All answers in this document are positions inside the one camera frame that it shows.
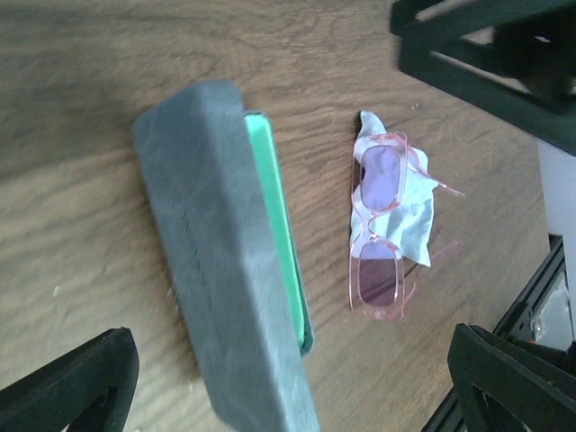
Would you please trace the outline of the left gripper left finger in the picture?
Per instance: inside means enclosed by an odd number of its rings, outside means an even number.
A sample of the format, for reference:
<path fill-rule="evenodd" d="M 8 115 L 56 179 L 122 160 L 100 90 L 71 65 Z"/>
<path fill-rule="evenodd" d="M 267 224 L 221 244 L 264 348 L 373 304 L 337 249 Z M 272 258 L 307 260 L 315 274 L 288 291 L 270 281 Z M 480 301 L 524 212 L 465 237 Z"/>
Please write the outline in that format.
<path fill-rule="evenodd" d="M 3 431 L 122 431 L 140 360 L 131 331 L 111 328 L 1 390 Z"/>

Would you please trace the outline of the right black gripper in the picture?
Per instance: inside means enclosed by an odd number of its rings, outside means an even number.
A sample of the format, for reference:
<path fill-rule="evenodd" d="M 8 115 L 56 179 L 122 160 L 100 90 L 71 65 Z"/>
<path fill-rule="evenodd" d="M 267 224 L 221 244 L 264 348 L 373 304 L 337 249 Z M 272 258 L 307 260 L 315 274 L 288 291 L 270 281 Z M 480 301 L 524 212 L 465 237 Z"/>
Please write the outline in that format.
<path fill-rule="evenodd" d="M 442 36 L 458 36 L 573 5 L 574 1 L 396 1 L 391 7 L 390 29 L 397 36 L 434 31 Z M 502 25 L 495 29 L 493 45 L 505 74 L 545 104 L 565 106 L 575 99 L 572 22 Z M 532 95 L 450 64 L 408 39 L 400 42 L 398 69 L 575 154 L 573 107 L 566 113 L 550 111 Z"/>

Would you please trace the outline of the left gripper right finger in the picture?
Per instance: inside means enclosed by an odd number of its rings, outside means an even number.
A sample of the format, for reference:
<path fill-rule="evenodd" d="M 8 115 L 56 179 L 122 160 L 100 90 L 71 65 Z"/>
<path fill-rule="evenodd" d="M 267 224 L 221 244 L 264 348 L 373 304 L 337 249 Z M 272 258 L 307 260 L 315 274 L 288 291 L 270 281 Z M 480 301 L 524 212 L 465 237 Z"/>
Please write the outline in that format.
<path fill-rule="evenodd" d="M 467 430 L 575 429 L 575 345 L 560 350 L 459 324 L 447 362 Z"/>

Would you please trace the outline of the pink frame sunglasses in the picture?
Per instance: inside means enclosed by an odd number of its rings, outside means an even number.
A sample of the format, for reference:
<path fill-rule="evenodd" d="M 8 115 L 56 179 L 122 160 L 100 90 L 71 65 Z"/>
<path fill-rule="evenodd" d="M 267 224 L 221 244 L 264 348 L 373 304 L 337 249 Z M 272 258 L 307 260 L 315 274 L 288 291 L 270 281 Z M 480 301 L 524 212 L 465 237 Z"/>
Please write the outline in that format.
<path fill-rule="evenodd" d="M 434 191 L 461 192 L 434 178 L 427 161 L 403 133 L 369 134 L 354 145 L 348 298 L 376 320 L 402 317 L 420 269 L 459 245 L 428 250 Z"/>

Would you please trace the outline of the light blue cleaning cloth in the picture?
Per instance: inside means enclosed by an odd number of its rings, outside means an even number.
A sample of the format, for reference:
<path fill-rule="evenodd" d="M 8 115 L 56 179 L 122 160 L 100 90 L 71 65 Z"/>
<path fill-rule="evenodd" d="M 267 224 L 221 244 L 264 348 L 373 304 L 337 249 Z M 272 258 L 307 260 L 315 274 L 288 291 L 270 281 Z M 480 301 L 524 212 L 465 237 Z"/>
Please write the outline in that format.
<path fill-rule="evenodd" d="M 387 144 L 402 143 L 386 129 L 373 112 L 361 111 L 360 131 L 354 146 L 354 160 L 367 159 L 369 149 L 377 147 L 376 138 L 385 136 Z M 435 203 L 433 191 L 440 186 L 428 173 L 428 156 L 418 148 L 407 146 L 407 174 L 399 205 L 376 217 L 371 224 L 375 234 L 399 249 L 402 255 L 420 265 L 430 266 L 428 242 L 433 226 Z"/>

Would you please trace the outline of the grey green glasses case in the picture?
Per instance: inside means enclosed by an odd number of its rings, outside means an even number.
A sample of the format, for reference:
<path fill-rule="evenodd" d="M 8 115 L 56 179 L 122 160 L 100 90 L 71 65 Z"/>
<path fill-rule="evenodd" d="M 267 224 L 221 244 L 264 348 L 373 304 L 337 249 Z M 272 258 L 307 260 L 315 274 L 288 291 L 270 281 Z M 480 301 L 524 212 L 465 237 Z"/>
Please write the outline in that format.
<path fill-rule="evenodd" d="M 215 413 L 318 430 L 239 89 L 189 85 L 136 120 L 134 146 Z"/>

